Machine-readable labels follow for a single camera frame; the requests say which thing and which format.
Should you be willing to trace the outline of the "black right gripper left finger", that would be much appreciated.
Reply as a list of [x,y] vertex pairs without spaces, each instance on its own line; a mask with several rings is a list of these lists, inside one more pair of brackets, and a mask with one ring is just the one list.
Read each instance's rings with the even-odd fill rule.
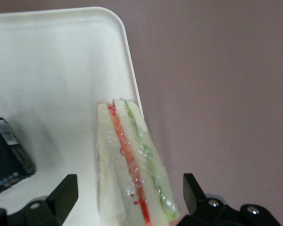
[[0,208],[0,226],[61,226],[78,200],[76,174],[68,174],[45,200],[35,200],[8,215]]

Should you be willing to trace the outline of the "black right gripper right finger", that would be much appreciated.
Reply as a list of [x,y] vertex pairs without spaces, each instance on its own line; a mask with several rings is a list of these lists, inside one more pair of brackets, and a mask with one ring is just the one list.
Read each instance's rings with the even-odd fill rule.
[[180,226],[280,226],[264,207],[242,205],[237,211],[217,198],[208,198],[191,173],[183,175],[183,197],[189,214]]

